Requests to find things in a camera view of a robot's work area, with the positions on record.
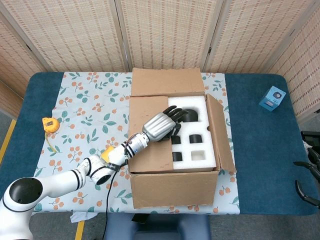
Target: yellow component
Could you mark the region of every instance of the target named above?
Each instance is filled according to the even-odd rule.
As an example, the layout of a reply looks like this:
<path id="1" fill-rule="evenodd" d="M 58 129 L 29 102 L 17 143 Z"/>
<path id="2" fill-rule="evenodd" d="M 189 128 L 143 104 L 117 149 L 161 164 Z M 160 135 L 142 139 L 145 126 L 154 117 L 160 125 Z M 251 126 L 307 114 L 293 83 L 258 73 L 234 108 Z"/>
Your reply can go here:
<path id="1" fill-rule="evenodd" d="M 54 133 L 60 127 L 60 123 L 54 117 L 44 117 L 42 118 L 44 131 L 47 133 Z"/>
<path id="2" fill-rule="evenodd" d="M 109 146 L 103 153 L 101 153 L 100 157 L 105 160 L 107 163 L 109 163 L 109 153 L 115 149 L 113 146 Z"/>

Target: open cardboard box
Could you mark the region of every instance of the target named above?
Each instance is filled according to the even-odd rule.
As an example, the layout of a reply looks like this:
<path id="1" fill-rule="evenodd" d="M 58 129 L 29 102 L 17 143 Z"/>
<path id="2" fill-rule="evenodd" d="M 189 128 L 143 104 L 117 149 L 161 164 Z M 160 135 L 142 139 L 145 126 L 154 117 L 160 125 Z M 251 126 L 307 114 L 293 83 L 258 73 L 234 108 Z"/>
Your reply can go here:
<path id="1" fill-rule="evenodd" d="M 149 142 L 129 160 L 133 207 L 212 205 L 220 169 L 236 172 L 222 105 L 205 87 L 199 68 L 133 69 L 129 136 L 168 107 L 168 97 L 205 96 L 216 166 L 198 172 L 173 172 L 170 140 Z"/>

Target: black cable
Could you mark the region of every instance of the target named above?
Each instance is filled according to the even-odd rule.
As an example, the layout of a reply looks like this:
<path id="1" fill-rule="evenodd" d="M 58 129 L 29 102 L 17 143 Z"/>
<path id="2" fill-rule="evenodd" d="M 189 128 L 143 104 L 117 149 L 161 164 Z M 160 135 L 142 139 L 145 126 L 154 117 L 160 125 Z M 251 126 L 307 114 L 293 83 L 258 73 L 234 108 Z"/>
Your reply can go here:
<path id="1" fill-rule="evenodd" d="M 115 171 L 115 172 L 114 172 L 114 175 L 113 175 L 113 177 L 112 177 L 112 179 L 111 179 L 111 182 L 110 182 L 110 188 L 109 188 L 108 194 L 106 195 L 105 226 L 104 226 L 104 232 L 103 232 L 102 240 L 105 239 L 105 234 L 106 234 L 106 231 L 107 231 L 109 194 L 110 194 L 110 192 L 111 192 L 112 183 L 114 182 L 114 179 L 115 179 L 115 176 L 116 176 L 116 175 L 117 175 L 117 172 Z"/>

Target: small blue box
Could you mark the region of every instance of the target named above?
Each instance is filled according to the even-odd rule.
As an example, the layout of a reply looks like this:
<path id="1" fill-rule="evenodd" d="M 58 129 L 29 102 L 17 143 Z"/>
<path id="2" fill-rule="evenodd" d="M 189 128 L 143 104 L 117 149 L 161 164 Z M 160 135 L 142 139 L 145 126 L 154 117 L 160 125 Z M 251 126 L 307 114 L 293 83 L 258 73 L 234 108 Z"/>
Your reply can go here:
<path id="1" fill-rule="evenodd" d="M 272 86 L 263 96 L 259 105 L 269 110 L 270 112 L 276 109 L 284 99 L 286 93 L 279 88 Z"/>

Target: robotic arm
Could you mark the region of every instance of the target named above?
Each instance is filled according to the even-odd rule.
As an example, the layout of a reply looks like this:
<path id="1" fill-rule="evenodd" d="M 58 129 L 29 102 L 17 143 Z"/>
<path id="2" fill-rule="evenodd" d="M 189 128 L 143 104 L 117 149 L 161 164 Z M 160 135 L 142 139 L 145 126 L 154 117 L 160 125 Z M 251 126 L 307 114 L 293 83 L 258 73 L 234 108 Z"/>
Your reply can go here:
<path id="1" fill-rule="evenodd" d="M 77 191 L 86 184 L 86 176 L 101 185 L 121 165 L 145 149 L 149 142 L 168 140 L 181 128 L 179 119 L 187 111 L 170 106 L 144 124 L 141 133 L 136 133 L 127 141 L 107 154 L 108 164 L 98 155 L 85 158 L 75 169 L 49 177 L 23 177 L 11 183 L 0 201 L 0 239 L 32 240 L 29 221 L 33 209 L 43 198 L 57 198 Z"/>

